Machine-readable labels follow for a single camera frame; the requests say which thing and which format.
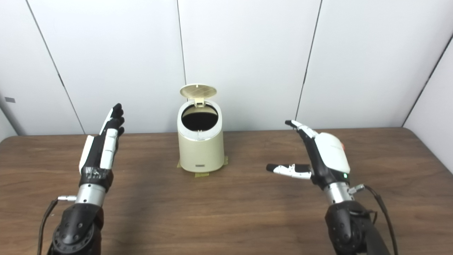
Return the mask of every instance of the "white robotic finger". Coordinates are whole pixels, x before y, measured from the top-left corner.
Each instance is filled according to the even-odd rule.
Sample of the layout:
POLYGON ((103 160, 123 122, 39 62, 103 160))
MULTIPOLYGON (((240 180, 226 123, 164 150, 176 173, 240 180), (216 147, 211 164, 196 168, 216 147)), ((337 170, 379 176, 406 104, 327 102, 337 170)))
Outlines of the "white robotic finger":
POLYGON ((294 164, 290 165, 289 167, 280 165, 276 167, 273 172, 298 179, 310 179, 312 175, 311 172, 296 172, 294 164))
POLYGON ((100 168, 111 169, 113 164, 113 157, 116 151, 116 139, 118 137, 118 130, 114 128, 107 129, 104 147, 102 149, 100 168))
POLYGON ((314 131, 313 129, 299 123, 295 120, 292 120, 291 123, 297 127, 297 130, 302 130, 305 134, 307 134, 310 138, 314 138, 318 135, 318 132, 314 131))
POLYGON ((101 127, 101 131, 99 132, 99 135, 102 134, 102 131, 104 131, 104 128, 106 127, 107 122, 109 122, 112 119, 112 114, 113 114, 113 108, 110 109, 109 114, 107 115, 104 124, 101 127))

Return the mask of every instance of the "white wall panel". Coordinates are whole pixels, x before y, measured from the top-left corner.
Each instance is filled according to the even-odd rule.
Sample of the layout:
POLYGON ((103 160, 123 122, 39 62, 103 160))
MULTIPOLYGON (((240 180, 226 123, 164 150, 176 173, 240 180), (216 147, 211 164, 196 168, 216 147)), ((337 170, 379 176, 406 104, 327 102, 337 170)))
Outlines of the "white wall panel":
POLYGON ((401 126, 453 33, 452 13, 449 0, 323 1, 297 120, 401 126))
POLYGON ((319 1, 180 0, 187 83, 217 88, 225 130, 285 129, 319 1))
POLYGON ((0 142, 5 138, 15 135, 17 135, 16 131, 13 129, 8 119, 3 114, 3 111, 0 110, 0 142))
POLYGON ((0 1, 0 105, 20 134, 82 133, 24 0, 0 1))
POLYGON ((126 132, 176 130, 185 99, 176 0, 29 0, 87 133, 120 102, 126 132))
POLYGON ((404 127, 453 172, 453 44, 445 51, 404 127))

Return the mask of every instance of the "small trash can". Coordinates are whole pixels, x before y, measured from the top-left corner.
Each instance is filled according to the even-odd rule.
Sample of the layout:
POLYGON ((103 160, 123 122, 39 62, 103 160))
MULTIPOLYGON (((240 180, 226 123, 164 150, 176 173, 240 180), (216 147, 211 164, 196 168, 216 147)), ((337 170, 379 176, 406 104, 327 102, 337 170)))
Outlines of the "small trash can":
POLYGON ((189 172, 212 172, 223 166, 222 112, 211 100, 214 87, 189 84, 181 88, 189 100, 178 112, 179 162, 189 172))

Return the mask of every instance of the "robotic hand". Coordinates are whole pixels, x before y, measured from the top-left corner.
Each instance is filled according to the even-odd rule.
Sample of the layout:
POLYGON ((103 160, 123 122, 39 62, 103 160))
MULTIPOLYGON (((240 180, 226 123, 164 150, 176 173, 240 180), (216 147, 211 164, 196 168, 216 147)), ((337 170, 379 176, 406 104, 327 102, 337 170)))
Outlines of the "robotic hand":
POLYGON ((113 159, 118 150, 118 138, 124 133, 122 116, 121 104, 115 105, 99 135, 87 137, 79 164, 79 192, 77 197, 58 198, 75 201, 75 204, 63 212, 48 255, 101 254, 101 229, 104 225, 102 204, 113 182, 113 159))
MULTIPOLYGON (((370 212, 354 200, 353 194, 370 189, 381 206, 389 224, 392 240, 393 229, 381 197, 371 188, 360 184, 349 187, 349 164, 343 144, 338 138, 328 133, 317 133, 311 128, 294 120, 285 124, 295 128, 302 138, 311 161, 310 165, 275 165, 268 164, 270 172, 300 179, 311 179, 324 191, 329 208, 325 220, 330 241, 337 255, 390 255, 381 235, 374 227, 370 212)), ((396 242, 393 242, 397 255, 396 242)))

